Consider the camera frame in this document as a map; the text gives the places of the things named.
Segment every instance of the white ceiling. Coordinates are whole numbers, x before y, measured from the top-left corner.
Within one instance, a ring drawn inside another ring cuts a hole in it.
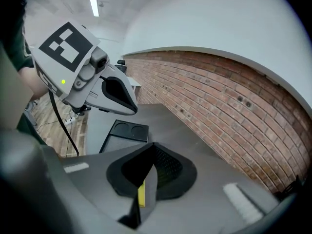
[[[124,26],[150,0],[98,0],[99,18],[101,22],[117,22]],[[71,17],[74,19],[95,20],[90,0],[28,0],[26,15],[29,20],[40,16]]]

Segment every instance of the yellow object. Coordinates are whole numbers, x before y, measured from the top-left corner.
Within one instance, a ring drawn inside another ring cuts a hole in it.
[[[145,207],[145,180],[137,190],[137,197],[138,197],[138,205],[140,207]]]

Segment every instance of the wooden floor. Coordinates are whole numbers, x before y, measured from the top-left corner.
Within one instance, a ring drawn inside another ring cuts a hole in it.
[[[77,117],[73,125],[68,125],[67,131],[71,132],[71,137],[76,144],[80,155],[85,155],[85,143],[84,138],[87,128],[88,112],[85,112],[84,116],[77,116],[74,113],[65,114],[70,112],[71,107],[63,104],[57,97],[55,97],[59,115],[65,119],[70,119],[72,117]],[[34,105],[32,110],[32,115],[36,120],[37,126],[35,129],[44,140],[44,142],[52,146],[55,151],[62,157],[72,157],[76,156],[76,151],[73,148],[68,137],[63,131],[54,111],[49,98],[46,94],[39,100],[36,100],[38,105]]]

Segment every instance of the white wall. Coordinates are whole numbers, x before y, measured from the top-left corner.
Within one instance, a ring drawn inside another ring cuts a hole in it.
[[[193,50],[270,76],[312,115],[312,47],[285,0],[152,0],[129,25],[123,54]]]
[[[126,26],[119,23],[99,20],[95,17],[74,17],[100,39],[98,45],[109,56],[111,64],[117,64],[121,58],[123,39],[126,32]],[[36,16],[27,16],[25,18],[25,36],[30,46],[35,46],[40,39],[47,37],[53,30],[60,26],[64,17],[57,17],[51,13],[38,12]]]

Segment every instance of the ceiling light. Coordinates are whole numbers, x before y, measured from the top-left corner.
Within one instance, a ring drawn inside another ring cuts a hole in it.
[[[95,17],[98,17],[98,0],[90,0],[91,3],[91,7],[92,7],[92,11],[93,11],[93,15]]]

